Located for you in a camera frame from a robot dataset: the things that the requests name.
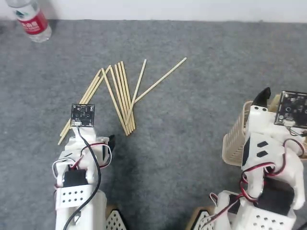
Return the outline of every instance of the pile of wooden sticks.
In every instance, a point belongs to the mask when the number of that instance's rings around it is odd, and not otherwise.
[[[79,104],[88,104],[91,100],[92,96],[97,91],[98,87],[100,86],[101,82],[105,79],[107,88],[109,90],[109,93],[111,95],[114,107],[116,109],[116,112],[118,114],[120,123],[125,131],[126,136],[128,136],[130,133],[132,133],[135,130],[135,121],[134,121],[134,115],[133,115],[133,106],[135,103],[137,103],[143,96],[145,96],[150,90],[152,90],[157,84],[159,84],[163,79],[165,79],[168,75],[170,75],[175,69],[177,69],[187,58],[185,57],[180,62],[178,62],[168,73],[166,73],[163,77],[161,77],[155,84],[153,84],[149,89],[147,89],[145,92],[143,92],[138,98],[136,98],[136,95],[138,93],[138,89],[141,83],[141,79],[144,73],[145,65],[146,65],[146,59],[143,62],[143,66],[140,72],[140,76],[133,94],[132,99],[130,98],[130,91],[128,87],[127,82],[127,76],[125,71],[124,63],[121,61],[117,65],[114,65],[115,74],[113,71],[112,66],[109,66],[106,70],[100,69],[97,74],[95,75],[94,79],[92,80],[91,84],[87,88],[85,94],[83,95],[82,99],[80,100]],[[108,79],[106,77],[106,74],[108,72],[111,72],[113,83],[115,86],[115,91],[117,95],[117,99],[119,102],[119,107],[117,105],[116,99],[114,97],[114,94],[112,92],[112,89],[110,87],[110,84],[108,82]],[[71,120],[69,119],[63,128],[62,132],[60,133],[60,140],[58,142],[58,145],[61,144],[61,142],[66,137],[68,131],[70,130],[71,126]]]

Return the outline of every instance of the red bottle label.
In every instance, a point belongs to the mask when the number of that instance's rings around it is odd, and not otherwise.
[[[44,17],[41,10],[39,10],[38,14],[31,20],[22,21],[18,19],[18,21],[20,21],[26,33],[30,35],[39,34],[43,32],[44,30],[46,30],[48,26],[48,21]]]

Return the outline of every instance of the black wire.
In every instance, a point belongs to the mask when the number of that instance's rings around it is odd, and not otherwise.
[[[90,144],[86,141],[86,139],[84,139],[84,137],[82,137],[81,133],[80,133],[80,127],[78,126],[78,133],[79,133],[79,136],[82,138],[82,140],[84,141],[84,143],[86,144],[86,146],[88,147],[88,149],[90,150],[91,152],[91,155],[93,157],[93,160],[95,162],[95,165],[96,165],[96,168],[97,168],[97,171],[98,171],[98,182],[97,182],[97,185],[96,185],[96,188],[95,190],[93,191],[93,193],[90,195],[90,197],[83,203],[80,205],[80,207],[78,207],[73,213],[72,215],[68,218],[63,230],[67,230],[68,228],[68,225],[69,223],[71,222],[71,220],[75,217],[75,215],[77,215],[81,209],[86,206],[92,199],[93,197],[95,196],[95,194],[97,193],[98,189],[99,189],[99,186],[100,186],[100,181],[101,181],[101,172],[100,172],[100,168],[99,168],[99,164],[98,164],[98,161],[96,159],[96,156],[94,154],[94,151],[92,150],[92,147],[90,146]]]
[[[307,222],[305,222],[301,227],[299,227],[297,230],[304,230],[307,228]]]

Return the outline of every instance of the tan basket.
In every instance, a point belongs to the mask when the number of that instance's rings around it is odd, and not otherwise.
[[[276,113],[279,99],[280,95],[278,94],[269,105],[268,111]],[[224,136],[222,158],[227,164],[241,166],[245,142],[245,125],[248,121],[248,114],[252,103],[253,101],[245,102],[242,113],[239,115],[234,126],[231,128],[229,133]],[[305,138],[303,145],[305,152],[307,152],[307,138]],[[304,154],[301,159],[307,160],[307,153]]]

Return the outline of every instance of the plastic water bottle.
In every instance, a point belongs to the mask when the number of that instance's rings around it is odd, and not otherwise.
[[[51,36],[51,28],[36,0],[6,0],[24,31],[34,42],[44,42]]]

